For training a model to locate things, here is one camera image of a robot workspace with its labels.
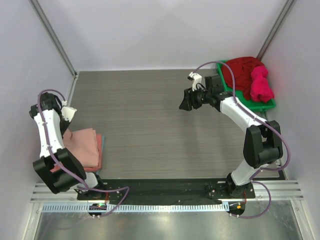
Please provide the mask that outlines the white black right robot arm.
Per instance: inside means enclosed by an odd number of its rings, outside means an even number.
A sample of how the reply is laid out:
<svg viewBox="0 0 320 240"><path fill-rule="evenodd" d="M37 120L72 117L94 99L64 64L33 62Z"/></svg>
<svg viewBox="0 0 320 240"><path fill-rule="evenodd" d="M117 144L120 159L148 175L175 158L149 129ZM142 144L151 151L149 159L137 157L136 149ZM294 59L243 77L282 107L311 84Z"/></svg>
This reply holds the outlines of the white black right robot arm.
<svg viewBox="0 0 320 240"><path fill-rule="evenodd" d="M267 121L249 110L231 91L224 90L219 77L202 77L191 72L187 78L192 81L192 86L184 90L180 110L189 112L202 105L210 105L229 117L245 133L244 160L228 174L225 185L229 197L239 198L254 174L282 158L280 125L275 120Z"/></svg>

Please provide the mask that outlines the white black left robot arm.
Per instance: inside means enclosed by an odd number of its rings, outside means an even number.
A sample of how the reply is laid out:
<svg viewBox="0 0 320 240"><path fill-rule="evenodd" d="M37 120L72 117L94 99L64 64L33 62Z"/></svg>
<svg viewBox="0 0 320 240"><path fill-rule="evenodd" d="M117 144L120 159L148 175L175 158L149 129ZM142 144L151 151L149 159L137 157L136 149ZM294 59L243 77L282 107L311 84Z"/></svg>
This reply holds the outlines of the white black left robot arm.
<svg viewBox="0 0 320 240"><path fill-rule="evenodd" d="M100 200L106 195L96 173L102 167L103 136L93 128L70 131L76 112L59 91L39 93L29 111L40 138L33 169L53 194L75 188L80 195Z"/></svg>

